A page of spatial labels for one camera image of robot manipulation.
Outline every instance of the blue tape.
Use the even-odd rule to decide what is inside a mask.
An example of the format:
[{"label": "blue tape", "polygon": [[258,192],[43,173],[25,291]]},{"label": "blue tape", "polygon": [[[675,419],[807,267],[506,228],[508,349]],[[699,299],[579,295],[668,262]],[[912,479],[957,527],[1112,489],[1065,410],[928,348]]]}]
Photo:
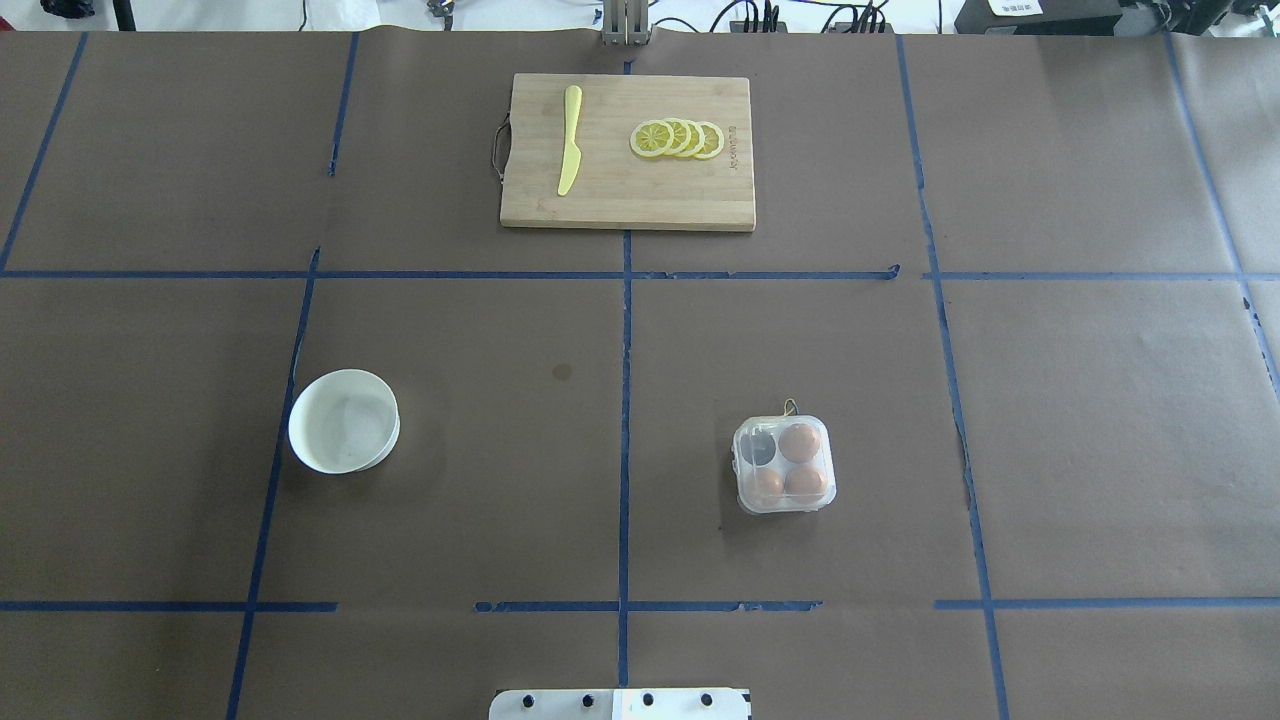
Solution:
[{"label": "blue tape", "polygon": [[[631,273],[632,281],[891,281],[900,265],[887,270],[854,272],[641,272]],[[379,279],[460,279],[460,281],[621,281],[626,273],[616,270],[4,270],[0,277],[14,279],[306,279],[379,281]]]},{"label": "blue tape", "polygon": [[76,70],[79,69],[79,61],[84,56],[84,44],[87,42],[88,33],[82,32],[79,42],[76,44],[76,54],[72,55],[72,64],[67,68],[67,77],[63,78],[63,88],[58,92],[58,101],[54,102],[54,111],[49,117],[49,124],[45,127],[45,137],[40,140],[40,149],[36,150],[36,160],[31,164],[31,173],[27,174],[27,184],[23,186],[22,197],[18,199],[18,209],[13,214],[13,223],[9,225],[9,234],[5,237],[4,249],[0,249],[0,270],[4,270],[9,264],[9,255],[13,252],[13,243],[18,240],[18,228],[22,225],[22,217],[27,214],[31,192],[36,190],[36,178],[40,177],[40,168],[45,164],[45,154],[49,152],[49,143],[54,140],[58,118],[63,115],[67,96],[72,91],[72,81],[76,79]]},{"label": "blue tape", "polygon": [[[631,63],[626,64],[631,73]],[[627,634],[631,597],[631,231],[622,232],[622,418],[618,487],[618,687],[630,682]]]},{"label": "blue tape", "polygon": [[347,74],[342,79],[342,99],[338,100],[338,120],[333,124],[333,154],[329,156],[329,177],[338,174],[338,149],[342,146],[342,127],[347,123],[347,101],[351,99],[351,78],[356,74],[356,51],[360,49],[360,33],[351,33],[351,47],[347,50]]},{"label": "blue tape", "polygon": [[920,202],[920,222],[928,238],[929,270],[933,275],[933,301],[937,306],[938,329],[942,336],[942,355],[947,369],[947,391],[951,395],[951,415],[956,433],[960,436],[960,448],[964,456],[964,483],[969,493],[969,528],[973,534],[973,555],[978,561],[978,587],[982,592],[983,619],[987,626],[987,651],[991,657],[991,675],[996,689],[996,708],[1000,720],[1009,720],[1009,697],[1005,692],[1005,669],[1000,659],[1000,637],[996,632],[996,611],[991,603],[991,578],[987,573],[987,550],[982,539],[982,516],[978,514],[978,493],[973,480],[973,460],[969,455],[969,434],[965,429],[964,406],[960,404],[960,384],[956,379],[955,355],[951,350],[951,328],[947,322],[946,297],[942,295],[941,268],[938,264],[937,241],[933,234],[933,220],[924,199],[924,160],[920,156],[920,138],[915,126],[915,108],[911,102],[911,81],[906,69],[906,47],[902,36],[893,36],[897,44],[897,69],[902,81],[902,105],[906,110],[906,129],[911,140],[911,158],[915,165],[915,190]]},{"label": "blue tape", "polygon": [[1208,187],[1210,200],[1213,204],[1213,214],[1217,217],[1217,223],[1222,228],[1222,237],[1226,238],[1226,252],[1231,259],[1231,269],[1236,273],[1236,278],[1240,284],[1240,295],[1244,297],[1244,302],[1248,306],[1249,323],[1253,325],[1253,337],[1258,342],[1258,350],[1262,352],[1262,363],[1267,369],[1267,375],[1271,378],[1271,391],[1275,393],[1276,400],[1280,401],[1280,370],[1276,369],[1276,359],[1275,355],[1271,354],[1271,343],[1267,342],[1267,333],[1262,329],[1262,320],[1258,318],[1258,304],[1253,301],[1253,293],[1249,291],[1249,283],[1243,277],[1244,268],[1240,264],[1240,254],[1235,247],[1235,236],[1231,234],[1231,227],[1226,223],[1226,211],[1222,209],[1222,199],[1217,192],[1217,184],[1213,182],[1213,176],[1208,172],[1208,160],[1204,159],[1204,147],[1201,145],[1199,132],[1196,129],[1196,120],[1192,119],[1190,105],[1187,104],[1187,92],[1183,90],[1183,73],[1178,68],[1178,55],[1174,53],[1174,40],[1169,32],[1165,32],[1165,54],[1169,56],[1169,72],[1174,77],[1174,90],[1178,95],[1178,108],[1183,113],[1183,122],[1187,123],[1187,132],[1190,135],[1192,146],[1196,149],[1196,161],[1199,164],[1201,174],[1204,176],[1204,184]]},{"label": "blue tape", "polygon": [[337,602],[259,602],[253,612],[337,612]]},{"label": "blue tape", "polygon": [[[938,273],[943,281],[1193,281],[1193,282],[1236,282],[1234,273]],[[922,279],[933,279],[933,273],[924,273]]]},{"label": "blue tape", "polygon": [[266,543],[271,533],[271,514],[275,511],[275,496],[280,487],[280,465],[284,456],[284,439],[289,428],[289,411],[293,409],[293,391],[297,387],[298,356],[302,354],[302,341],[307,334],[307,319],[311,315],[311,296],[316,287],[316,268],[320,265],[320,249],[311,254],[307,269],[307,287],[302,293],[302,310],[298,313],[298,331],[293,337],[293,355],[289,361],[289,375],[284,384],[284,404],[280,409],[280,424],[275,432],[275,455],[271,459],[271,475],[266,483],[266,502],[262,505],[262,523],[257,532],[257,550],[253,553],[253,573],[248,583],[248,600],[244,607],[244,621],[241,625],[239,648],[236,652],[236,670],[232,674],[232,689],[227,701],[227,720],[234,720],[239,710],[241,688],[244,684],[244,665],[248,661],[248,646],[253,637],[253,615],[257,612],[257,593],[262,583],[262,566],[266,564]]},{"label": "blue tape", "polygon": [[[244,612],[244,602],[5,600],[0,612]],[[337,602],[262,602],[259,612],[337,612]]]},{"label": "blue tape", "polygon": [[477,602],[476,612],[617,612],[617,601]]},{"label": "blue tape", "polygon": [[320,279],[620,281],[618,272],[554,270],[325,270]]},{"label": "blue tape", "polygon": [[[996,610],[1280,607],[1280,597],[1070,597],[993,600]],[[934,610],[982,610],[980,600],[938,600]]]},{"label": "blue tape", "polygon": [[822,607],[820,600],[732,600],[732,601],[650,601],[630,603],[632,612],[809,612]]},{"label": "blue tape", "polygon": [[302,270],[5,270],[0,273],[0,277],[15,279],[297,281],[306,278],[307,273]]},{"label": "blue tape", "polygon": [[0,612],[243,612],[243,602],[147,602],[118,600],[4,601]]},{"label": "blue tape", "polygon": [[[820,600],[727,600],[727,601],[663,601],[634,600],[627,612],[809,612],[822,607]],[[476,612],[620,612],[616,601],[517,601],[477,602]]]},{"label": "blue tape", "polygon": [[708,272],[680,270],[664,273],[660,270],[635,273],[637,281],[891,281],[897,278],[901,265],[891,265],[887,270],[850,272]]}]

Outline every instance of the clear plastic box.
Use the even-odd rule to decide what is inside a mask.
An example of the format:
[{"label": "clear plastic box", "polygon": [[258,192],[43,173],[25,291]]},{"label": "clear plastic box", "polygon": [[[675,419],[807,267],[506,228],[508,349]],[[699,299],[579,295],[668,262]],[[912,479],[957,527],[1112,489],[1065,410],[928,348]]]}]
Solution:
[{"label": "clear plastic box", "polygon": [[812,415],[751,418],[733,433],[737,503],[753,515],[813,512],[836,498],[827,425]]}]

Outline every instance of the metal bracket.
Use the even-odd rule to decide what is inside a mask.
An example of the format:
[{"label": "metal bracket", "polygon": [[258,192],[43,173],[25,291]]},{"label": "metal bracket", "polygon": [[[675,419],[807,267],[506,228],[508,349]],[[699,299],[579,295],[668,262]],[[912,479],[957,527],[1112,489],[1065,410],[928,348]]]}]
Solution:
[{"label": "metal bracket", "polygon": [[605,45],[648,45],[653,33],[649,0],[604,0],[603,20]]},{"label": "metal bracket", "polygon": [[503,691],[489,720],[751,720],[751,693],[733,688]]}]

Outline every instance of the egg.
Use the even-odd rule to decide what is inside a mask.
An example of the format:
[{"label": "egg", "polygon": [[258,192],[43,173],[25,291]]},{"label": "egg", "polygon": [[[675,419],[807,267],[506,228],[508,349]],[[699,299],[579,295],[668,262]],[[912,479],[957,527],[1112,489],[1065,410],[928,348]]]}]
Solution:
[{"label": "egg", "polygon": [[800,465],[787,473],[786,489],[790,496],[799,496],[801,502],[827,495],[827,477],[813,465]]},{"label": "egg", "polygon": [[750,501],[758,507],[777,507],[782,500],[782,475],[768,468],[756,469],[749,487]]},{"label": "egg", "polygon": [[822,436],[808,423],[796,423],[782,430],[782,439],[778,441],[782,456],[792,462],[813,460],[820,447]]}]

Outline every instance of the yellow knife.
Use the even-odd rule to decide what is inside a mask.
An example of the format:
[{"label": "yellow knife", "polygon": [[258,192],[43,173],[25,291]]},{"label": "yellow knife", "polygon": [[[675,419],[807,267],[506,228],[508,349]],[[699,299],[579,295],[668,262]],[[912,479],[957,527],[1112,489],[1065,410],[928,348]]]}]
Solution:
[{"label": "yellow knife", "polygon": [[582,164],[582,151],[577,149],[577,113],[582,109],[582,88],[571,85],[564,88],[564,158],[561,160],[561,184],[556,190],[562,197],[568,195]]}]

